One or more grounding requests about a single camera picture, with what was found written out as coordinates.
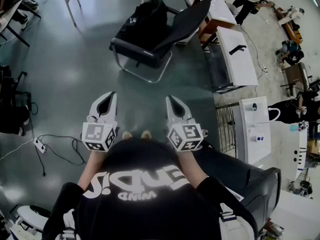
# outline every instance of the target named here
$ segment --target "chair armrest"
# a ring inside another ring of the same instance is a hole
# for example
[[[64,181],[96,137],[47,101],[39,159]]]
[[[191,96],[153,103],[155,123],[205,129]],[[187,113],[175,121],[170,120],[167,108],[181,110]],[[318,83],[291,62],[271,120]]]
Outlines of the chair armrest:
[[[111,39],[110,42],[111,42],[111,45],[115,45],[115,46],[119,46],[119,47],[128,49],[130,51],[133,51],[135,53],[141,54],[143,56],[147,56],[147,57],[150,57],[150,58],[154,57],[154,55],[152,54],[151,51],[145,50],[145,49],[143,49],[143,48],[141,48],[139,46],[136,46],[136,45],[134,45],[132,43],[129,43],[127,41],[123,41],[123,40],[121,40],[119,38],[114,37],[114,38]]]
[[[177,15],[179,13],[179,11],[177,11],[176,9],[173,9],[169,6],[166,7],[166,11],[169,12],[169,13],[172,13],[174,15]]]

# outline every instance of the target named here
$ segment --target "black sleeve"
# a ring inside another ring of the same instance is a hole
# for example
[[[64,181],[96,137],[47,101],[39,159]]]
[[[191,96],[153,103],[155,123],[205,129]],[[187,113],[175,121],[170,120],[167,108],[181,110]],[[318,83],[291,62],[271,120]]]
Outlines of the black sleeve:
[[[65,229],[63,215],[77,207],[83,193],[84,190],[75,183],[68,182],[62,186],[50,218],[44,226],[43,240],[54,240]]]
[[[257,223],[252,214],[238,201],[238,199],[223,185],[221,180],[215,177],[208,177],[202,181],[196,190],[201,193],[209,202],[222,212],[220,204],[224,203],[230,207],[234,214],[244,218],[253,228],[254,238],[258,237]]]
[[[300,94],[303,100],[309,100],[309,101],[318,96],[318,93],[316,93],[315,91],[304,91],[304,92],[301,92]]]

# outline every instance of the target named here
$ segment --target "extension cord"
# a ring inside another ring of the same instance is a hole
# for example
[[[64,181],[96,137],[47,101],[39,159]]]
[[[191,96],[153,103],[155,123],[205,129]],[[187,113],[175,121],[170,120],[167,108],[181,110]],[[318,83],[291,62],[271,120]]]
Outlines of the extension cord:
[[[37,147],[38,150],[43,154],[46,152],[46,147],[41,143],[38,138],[35,138],[33,144]]]

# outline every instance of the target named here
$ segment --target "electrical outlet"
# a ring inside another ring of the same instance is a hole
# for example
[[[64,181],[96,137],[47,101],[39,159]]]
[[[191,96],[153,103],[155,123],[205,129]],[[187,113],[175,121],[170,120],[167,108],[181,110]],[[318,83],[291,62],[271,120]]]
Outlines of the electrical outlet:
[[[38,138],[35,138],[33,140],[33,144],[37,147],[38,150],[43,154],[46,152],[46,147],[41,143],[41,141]]]

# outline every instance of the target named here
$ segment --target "white cable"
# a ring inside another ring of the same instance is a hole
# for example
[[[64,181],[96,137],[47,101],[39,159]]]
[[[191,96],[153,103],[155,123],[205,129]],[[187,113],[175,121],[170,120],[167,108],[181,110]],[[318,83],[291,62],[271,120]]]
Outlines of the white cable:
[[[0,158],[0,161],[1,161],[2,159],[5,159],[7,155],[10,155],[11,153],[17,151],[17,150],[20,149],[23,145],[27,144],[28,142],[32,142],[33,140],[34,140],[34,139],[30,139],[30,140],[28,140],[27,142],[21,144],[17,149],[10,151],[10,152],[9,152],[8,154],[6,154],[4,157]]]
[[[45,10],[45,12],[44,12],[44,14],[43,14],[43,16],[41,16],[41,18],[39,18],[35,23],[33,23],[31,26],[29,26],[25,31],[23,31],[22,33],[20,33],[19,35],[22,35],[22,34],[24,34],[25,32],[27,32],[31,27],[33,27],[36,23],[38,23],[38,21],[40,21],[45,15],[46,15],[46,13],[47,13],[47,11],[48,11],[48,9],[50,8],[50,6],[51,6],[51,3],[52,3],[52,1],[53,0],[51,0],[51,2],[50,2],[50,4],[49,4],[49,6],[48,6],[48,8]],[[6,43],[9,43],[9,42],[11,42],[12,40],[14,40],[14,39],[16,39],[17,37],[15,36],[14,38],[12,38],[11,40],[9,40],[9,41],[6,41],[6,42],[4,42],[4,43],[1,43],[0,44],[0,46],[2,46],[2,45],[4,45],[4,44],[6,44]]]

